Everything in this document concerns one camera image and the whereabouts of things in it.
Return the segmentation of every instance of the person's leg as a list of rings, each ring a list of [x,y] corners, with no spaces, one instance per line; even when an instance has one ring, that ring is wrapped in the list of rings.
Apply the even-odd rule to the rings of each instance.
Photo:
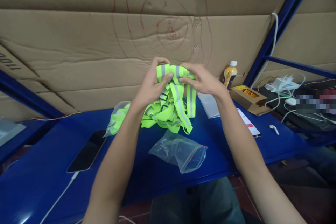
[[[150,219],[150,224],[191,223],[186,191],[176,191],[153,199]]]
[[[245,223],[236,193],[227,177],[198,186],[202,224]]]

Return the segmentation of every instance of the power strip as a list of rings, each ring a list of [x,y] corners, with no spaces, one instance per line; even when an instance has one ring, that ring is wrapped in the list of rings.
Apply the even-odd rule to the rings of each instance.
[[[293,90],[299,88],[299,84],[292,81],[292,77],[283,77],[283,78],[276,78],[273,83],[265,84],[265,88],[270,90],[271,92],[277,92],[279,90],[280,84],[281,88],[280,91],[286,90]]]

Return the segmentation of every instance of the blue metal shelf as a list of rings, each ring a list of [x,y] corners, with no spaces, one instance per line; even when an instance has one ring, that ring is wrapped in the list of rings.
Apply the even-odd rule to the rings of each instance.
[[[58,118],[64,114],[51,106],[34,92],[0,70],[0,91],[47,118]]]
[[[276,42],[278,42],[279,38],[285,31],[287,25],[291,21],[292,17],[294,16],[301,2],[302,0],[286,0],[285,3],[283,4],[278,14],[279,26],[278,26],[278,34],[277,34]],[[251,86],[253,84],[254,80],[258,76],[259,72],[261,71],[261,69],[263,68],[267,60],[274,61],[279,64],[287,65],[290,67],[294,67],[297,69],[301,69],[307,72],[311,72],[311,73],[322,75],[322,76],[329,77],[329,78],[336,77],[336,73],[328,71],[328,70],[319,69],[316,67],[312,67],[312,66],[292,62],[292,61],[287,61],[284,59],[282,60],[279,58],[270,57],[269,55],[270,55],[273,40],[274,40],[274,32],[275,32],[275,25],[273,25],[271,30],[269,31],[267,38],[259,54],[257,55],[249,73],[247,74],[247,77],[245,78],[244,85]]]

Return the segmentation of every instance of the plastic bottle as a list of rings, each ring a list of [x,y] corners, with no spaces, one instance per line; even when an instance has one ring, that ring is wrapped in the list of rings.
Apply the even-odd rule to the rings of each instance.
[[[231,84],[234,80],[234,78],[237,75],[237,61],[231,61],[230,66],[228,66],[222,74],[222,83],[227,87],[228,90],[231,88]]]

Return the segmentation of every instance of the wireless earbud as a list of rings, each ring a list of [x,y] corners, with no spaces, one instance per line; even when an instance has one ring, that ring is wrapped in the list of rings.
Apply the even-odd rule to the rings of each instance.
[[[279,131],[277,130],[277,128],[274,125],[270,125],[269,127],[272,128],[272,129],[274,129],[275,133],[277,135],[279,135]]]

